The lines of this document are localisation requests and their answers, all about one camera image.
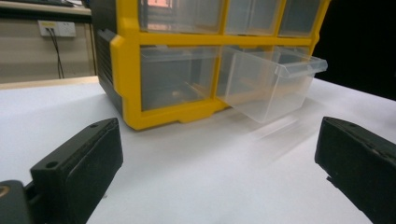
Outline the grid of clear drawers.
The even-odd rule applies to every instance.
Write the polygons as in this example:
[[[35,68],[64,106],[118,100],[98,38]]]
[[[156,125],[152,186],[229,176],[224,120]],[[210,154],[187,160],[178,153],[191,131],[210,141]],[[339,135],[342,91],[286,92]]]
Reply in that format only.
[[[138,0],[142,32],[186,35],[309,38],[324,0]],[[219,45],[168,44],[141,49],[144,111],[205,99]]]

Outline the yellow black organizer cabinet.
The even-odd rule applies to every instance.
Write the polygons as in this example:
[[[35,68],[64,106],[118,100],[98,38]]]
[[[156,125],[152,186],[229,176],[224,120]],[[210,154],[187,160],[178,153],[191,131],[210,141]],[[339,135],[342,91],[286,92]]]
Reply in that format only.
[[[186,35],[180,42],[173,40],[168,33],[142,32],[138,21],[138,0],[89,1],[100,84],[126,124],[135,130],[144,130],[167,123],[204,119],[228,107],[217,97],[221,53],[225,48],[294,48],[314,56],[313,50],[319,41],[319,31],[332,0],[323,1],[317,24],[309,38]],[[205,44],[211,47],[219,45],[219,56],[215,59],[214,76],[207,98],[147,111],[142,109],[141,49],[144,46],[160,44],[172,47],[189,44],[198,47]]]

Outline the clear plastic organizer drawer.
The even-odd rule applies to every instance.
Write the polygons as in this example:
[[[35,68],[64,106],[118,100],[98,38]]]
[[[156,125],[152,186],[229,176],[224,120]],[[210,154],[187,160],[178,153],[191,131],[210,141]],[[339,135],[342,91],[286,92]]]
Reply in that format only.
[[[260,123],[279,119],[302,107],[325,60],[294,48],[222,50],[217,97]]]

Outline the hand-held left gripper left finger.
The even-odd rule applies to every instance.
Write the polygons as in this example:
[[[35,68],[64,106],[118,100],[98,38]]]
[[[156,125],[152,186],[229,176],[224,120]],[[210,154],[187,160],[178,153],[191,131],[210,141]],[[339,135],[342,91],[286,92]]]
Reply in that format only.
[[[47,224],[85,224],[123,164],[116,118],[84,128],[31,168]]]

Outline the white wall socket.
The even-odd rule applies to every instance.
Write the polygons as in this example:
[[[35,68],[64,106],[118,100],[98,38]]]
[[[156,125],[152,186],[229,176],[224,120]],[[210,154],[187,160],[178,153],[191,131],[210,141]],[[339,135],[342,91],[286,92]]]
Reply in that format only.
[[[38,21],[42,36],[76,37],[76,26],[68,21]]]

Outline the black wall rail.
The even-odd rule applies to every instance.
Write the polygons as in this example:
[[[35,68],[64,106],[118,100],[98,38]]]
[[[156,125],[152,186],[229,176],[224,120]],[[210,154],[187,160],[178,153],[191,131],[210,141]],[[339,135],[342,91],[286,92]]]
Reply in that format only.
[[[0,19],[36,20],[36,21],[71,21],[91,23],[90,15],[78,15],[62,12],[48,12],[42,10],[17,9],[0,7]]]

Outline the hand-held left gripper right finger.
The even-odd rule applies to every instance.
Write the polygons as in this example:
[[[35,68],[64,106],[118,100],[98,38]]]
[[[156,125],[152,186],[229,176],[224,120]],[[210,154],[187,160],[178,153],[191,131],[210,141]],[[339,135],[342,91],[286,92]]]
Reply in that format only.
[[[396,144],[357,124],[325,117],[315,163],[374,224],[396,224]]]

